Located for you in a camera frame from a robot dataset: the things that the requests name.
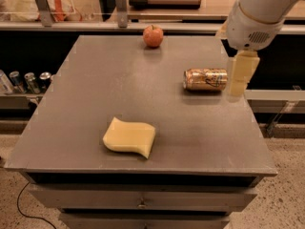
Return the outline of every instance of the metal bracket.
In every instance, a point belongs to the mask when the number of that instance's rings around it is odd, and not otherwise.
[[[40,20],[43,26],[50,27],[54,23],[48,0],[35,0],[40,13]]]
[[[302,91],[302,89],[299,86],[293,86],[295,91]],[[269,137],[273,137],[274,134],[274,128],[277,125],[279,119],[284,114],[291,113],[296,105],[299,103],[299,101],[287,101],[285,106],[281,109],[279,113],[277,113],[266,125],[267,134]]]
[[[127,0],[115,0],[117,11],[117,25],[119,28],[127,28]]]

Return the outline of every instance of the gold can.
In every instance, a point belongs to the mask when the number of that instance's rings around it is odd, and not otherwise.
[[[184,72],[183,87],[194,91],[222,91],[227,81],[224,69],[189,69]]]

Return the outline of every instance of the terrazzo floor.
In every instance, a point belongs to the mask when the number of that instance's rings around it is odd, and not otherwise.
[[[51,229],[40,219],[28,219],[17,210],[17,198],[27,181],[3,165],[20,134],[0,133],[0,229]],[[278,175],[264,178],[258,196],[240,213],[230,215],[226,229],[305,228],[305,138],[265,138],[274,158]],[[47,209],[27,191],[20,197],[23,213],[43,217],[56,229],[68,229],[59,221],[59,212]]]

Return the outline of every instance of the drawer handle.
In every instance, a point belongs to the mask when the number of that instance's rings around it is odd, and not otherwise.
[[[137,205],[137,207],[141,210],[144,210],[147,208],[147,204],[145,204],[144,199],[141,199],[141,203]]]

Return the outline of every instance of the drawer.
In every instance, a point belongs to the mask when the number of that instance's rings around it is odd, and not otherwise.
[[[176,214],[65,214],[59,217],[71,229],[223,229],[228,217]]]
[[[160,187],[98,184],[32,184],[29,192],[46,207],[59,209],[129,209],[242,211],[255,188]]]

